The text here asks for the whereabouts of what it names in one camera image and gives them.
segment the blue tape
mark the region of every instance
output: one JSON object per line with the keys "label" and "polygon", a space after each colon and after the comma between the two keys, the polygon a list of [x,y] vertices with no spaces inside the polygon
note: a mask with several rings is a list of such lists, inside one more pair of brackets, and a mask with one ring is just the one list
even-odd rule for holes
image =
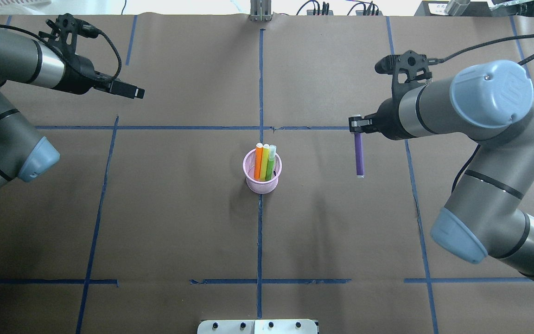
{"label": "blue tape", "polygon": [[[510,16],[510,27],[512,27],[512,33],[515,36],[519,36],[517,30],[516,30],[516,24],[514,17]],[[523,53],[523,48],[521,47],[521,40],[517,39],[516,41],[516,47],[519,49],[519,55],[521,56],[521,60],[525,59],[525,54]],[[527,77],[532,81],[533,79],[530,77],[530,71],[528,70],[527,64],[523,65],[523,68],[525,68],[525,71],[527,72]]]}
{"label": "blue tape", "polygon": [[409,165],[409,178],[411,179],[411,190],[415,209],[417,210],[417,223],[420,229],[420,246],[422,258],[424,259],[424,271],[426,272],[426,286],[428,287],[428,300],[430,301],[430,313],[432,314],[432,327],[434,334],[438,334],[438,320],[436,318],[436,305],[434,304],[434,292],[432,291],[432,280],[430,279],[430,266],[428,264],[428,253],[426,251],[426,239],[424,238],[424,226],[421,222],[420,200],[417,195],[417,185],[415,184],[415,173],[413,172],[413,162],[411,161],[411,150],[409,142],[405,140],[405,151],[407,152],[407,164]]}
{"label": "blue tape", "polygon": [[390,17],[386,17],[386,31],[388,33],[388,45],[390,46],[390,54],[394,55],[394,46],[393,46],[393,32],[390,29]]}
{"label": "blue tape", "polygon": [[259,142],[263,142],[263,32],[259,32]]}
{"label": "blue tape", "polygon": [[263,317],[263,195],[259,195],[259,232],[257,234],[257,319]]}
{"label": "blue tape", "polygon": [[318,278],[318,279],[263,279],[264,284],[346,284],[351,282],[349,278]]}
{"label": "blue tape", "polygon": [[328,126],[308,126],[308,127],[279,127],[274,128],[273,131],[279,130],[345,130],[349,131],[349,127],[328,127]]}
{"label": "blue tape", "polygon": [[234,6],[236,6],[236,9],[238,9],[239,13],[244,13],[244,9],[240,6],[240,4],[236,0],[230,0]]}
{"label": "blue tape", "polygon": [[[108,125],[38,125],[36,129],[44,130],[113,130],[114,127]],[[121,125],[119,130],[259,130],[260,127],[233,126],[197,126],[197,125]]]}
{"label": "blue tape", "polygon": [[[531,283],[527,277],[432,278],[432,283]],[[406,278],[404,283],[427,283],[424,278]]]}
{"label": "blue tape", "polygon": [[[261,110],[259,117],[261,123],[263,120],[263,112]],[[38,125],[36,129],[42,130],[113,130],[114,127],[108,125]],[[328,125],[309,125],[309,126],[286,126],[286,127],[269,127],[265,125],[245,126],[214,126],[214,125],[119,125],[119,130],[258,130],[261,132],[261,142],[263,142],[263,132],[266,129],[271,129],[273,132],[280,130],[343,130],[349,131],[349,127],[337,127]]]}
{"label": "blue tape", "polygon": [[[0,279],[0,284],[84,284],[85,279]],[[93,279],[90,284],[112,284],[119,286],[117,279]]]}
{"label": "blue tape", "polygon": [[257,280],[254,278],[249,279],[203,279],[203,281],[195,281],[190,279],[191,285],[201,284],[257,284]]}
{"label": "blue tape", "polygon": [[83,321],[83,312],[85,311],[85,302],[88,298],[88,288],[90,277],[92,275],[92,264],[94,263],[94,253],[96,251],[96,241],[98,239],[98,231],[100,230],[100,220],[102,218],[102,205],[104,204],[104,196],[106,195],[106,184],[108,183],[108,171],[110,170],[110,161],[113,158],[114,142],[117,136],[117,125],[119,124],[119,117],[114,120],[113,136],[110,139],[110,148],[108,149],[108,159],[106,160],[106,170],[104,171],[104,181],[102,182],[102,192],[100,193],[100,203],[98,203],[98,213],[96,215],[96,225],[94,227],[94,236],[92,237],[92,247],[89,250],[88,268],[85,274],[85,282],[83,283],[82,301],[80,305],[80,315],[78,316],[78,324],[76,327],[76,334],[80,334],[81,325]]}
{"label": "blue tape", "polygon": [[131,26],[131,38],[129,39],[129,49],[127,50],[127,59],[125,65],[129,66],[131,61],[131,49],[133,48],[133,38],[135,37],[135,27],[137,26],[137,15],[133,16],[133,26]]}
{"label": "blue tape", "polygon": [[123,125],[118,127],[120,130],[259,130],[260,127],[215,127],[215,126],[138,126]]}
{"label": "blue tape", "polygon": [[36,129],[39,130],[112,130],[114,127],[110,126],[72,126],[72,125],[37,125]]}
{"label": "blue tape", "polygon": [[[191,285],[203,284],[257,284],[256,279],[203,279],[203,281],[189,280]],[[349,278],[314,278],[314,279],[294,279],[294,278],[263,278],[261,284],[346,284],[350,283]]]}

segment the pink mesh cup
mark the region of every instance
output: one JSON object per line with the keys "label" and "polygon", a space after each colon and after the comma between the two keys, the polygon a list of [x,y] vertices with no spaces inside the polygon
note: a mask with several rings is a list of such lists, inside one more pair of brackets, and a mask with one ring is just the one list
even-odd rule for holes
{"label": "pink mesh cup", "polygon": [[266,194],[270,193],[277,186],[278,180],[281,173],[281,159],[278,154],[275,154],[275,174],[271,180],[261,182],[260,180],[255,180],[254,176],[254,150],[248,152],[242,161],[242,169],[244,171],[244,176],[246,176],[246,184],[253,192],[257,194]]}

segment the light green highlighter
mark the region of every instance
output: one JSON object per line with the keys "label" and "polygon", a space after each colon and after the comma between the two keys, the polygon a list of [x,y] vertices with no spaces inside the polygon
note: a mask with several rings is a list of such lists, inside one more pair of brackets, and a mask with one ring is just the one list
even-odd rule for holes
{"label": "light green highlighter", "polygon": [[277,146],[269,146],[269,158],[267,158],[267,173],[265,174],[265,180],[271,180],[273,178],[273,167],[275,167],[275,150]]}

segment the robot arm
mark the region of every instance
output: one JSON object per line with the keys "label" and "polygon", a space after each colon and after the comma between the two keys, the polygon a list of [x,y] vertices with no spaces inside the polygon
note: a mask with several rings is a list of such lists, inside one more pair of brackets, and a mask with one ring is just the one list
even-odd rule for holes
{"label": "robot arm", "polygon": [[[94,87],[131,99],[143,98],[143,89],[116,78],[121,69],[118,53],[119,69],[112,77],[95,71],[89,59],[76,55],[77,36],[103,34],[108,40],[103,32],[70,14],[47,24],[52,32],[41,32],[40,42],[0,28],[0,87],[12,80],[74,94]],[[16,177],[30,182],[58,160],[59,152],[0,93],[0,188]]]}
{"label": "robot arm", "polygon": [[[370,116],[350,118],[350,131],[379,131],[393,140],[464,133],[479,144],[464,176],[432,227],[441,247],[471,263],[490,255],[534,281],[534,217],[517,209],[534,182],[534,90],[511,61],[466,68],[453,78],[432,74],[425,55],[407,51],[377,64],[393,74],[393,99]],[[397,81],[405,73],[406,83]]]}

